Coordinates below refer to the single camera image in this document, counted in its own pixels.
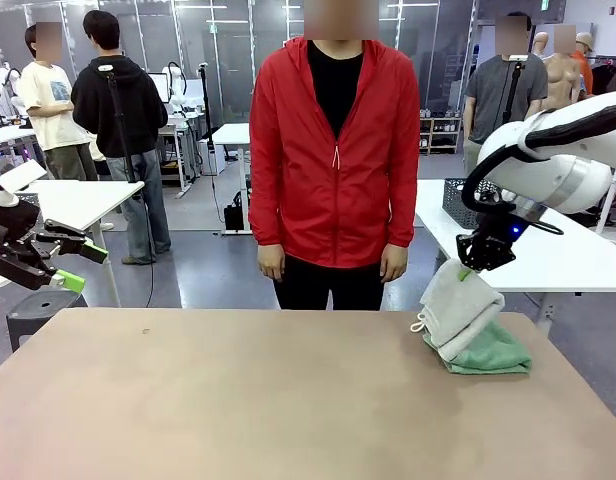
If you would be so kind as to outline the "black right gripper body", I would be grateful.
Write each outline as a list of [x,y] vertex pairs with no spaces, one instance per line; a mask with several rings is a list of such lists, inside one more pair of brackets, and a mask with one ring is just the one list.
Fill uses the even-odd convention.
[[480,213],[475,233],[479,237],[493,237],[500,241],[517,241],[529,223],[511,213]]

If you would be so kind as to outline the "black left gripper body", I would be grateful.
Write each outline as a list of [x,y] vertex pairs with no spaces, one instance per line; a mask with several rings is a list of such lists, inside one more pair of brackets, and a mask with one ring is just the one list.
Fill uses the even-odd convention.
[[20,200],[16,206],[0,206],[0,254],[6,243],[13,243],[24,237],[37,223],[40,207]]

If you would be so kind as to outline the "person's left hand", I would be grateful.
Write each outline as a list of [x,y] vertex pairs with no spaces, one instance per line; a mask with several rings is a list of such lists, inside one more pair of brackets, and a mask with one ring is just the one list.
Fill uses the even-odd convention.
[[380,264],[382,283],[392,282],[400,278],[408,266],[408,249],[387,244],[383,250]]

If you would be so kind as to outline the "person's right hand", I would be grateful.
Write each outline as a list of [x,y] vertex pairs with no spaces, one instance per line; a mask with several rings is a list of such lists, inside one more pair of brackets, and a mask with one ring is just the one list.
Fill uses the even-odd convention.
[[281,282],[285,269],[285,253],[281,245],[259,245],[257,264],[260,272],[267,278]]

